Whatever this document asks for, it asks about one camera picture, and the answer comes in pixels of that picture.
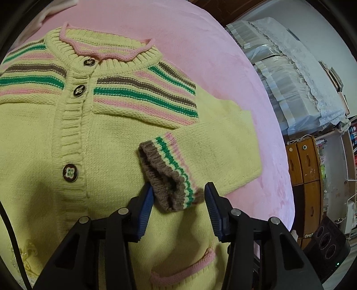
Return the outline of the pink plush bed blanket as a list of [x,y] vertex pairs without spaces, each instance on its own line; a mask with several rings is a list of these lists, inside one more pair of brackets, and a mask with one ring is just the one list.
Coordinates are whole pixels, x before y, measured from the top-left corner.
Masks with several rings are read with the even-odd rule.
[[46,17],[30,40],[63,23],[132,39],[154,39],[165,59],[211,95],[251,111],[263,170],[259,178],[229,195],[249,216],[280,218],[287,228],[295,209],[287,155],[267,92],[250,61],[228,32],[188,1],[79,1]]

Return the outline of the yellow knitted child cardigan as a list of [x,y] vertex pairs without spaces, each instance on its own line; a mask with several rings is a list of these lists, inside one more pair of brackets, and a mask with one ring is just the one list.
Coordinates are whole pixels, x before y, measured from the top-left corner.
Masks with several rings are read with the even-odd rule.
[[138,289],[218,289],[226,251],[204,187],[259,177],[249,111],[219,100],[152,40],[63,24],[1,64],[1,202],[31,283],[83,216],[99,219],[152,183],[131,246]]

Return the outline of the cream lace covered furniture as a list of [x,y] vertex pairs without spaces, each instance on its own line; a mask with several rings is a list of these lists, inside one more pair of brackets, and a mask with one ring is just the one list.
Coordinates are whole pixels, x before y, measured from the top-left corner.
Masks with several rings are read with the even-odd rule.
[[288,29],[262,18],[235,21],[226,31],[262,81],[283,135],[348,130],[345,104],[323,64]]

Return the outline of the wooden drawer cabinet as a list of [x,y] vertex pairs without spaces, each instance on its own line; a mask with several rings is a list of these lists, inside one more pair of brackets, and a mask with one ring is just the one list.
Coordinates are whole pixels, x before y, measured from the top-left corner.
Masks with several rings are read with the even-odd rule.
[[293,189],[295,217],[292,229],[303,249],[322,221],[322,177],[320,156],[314,137],[307,136],[286,145]]

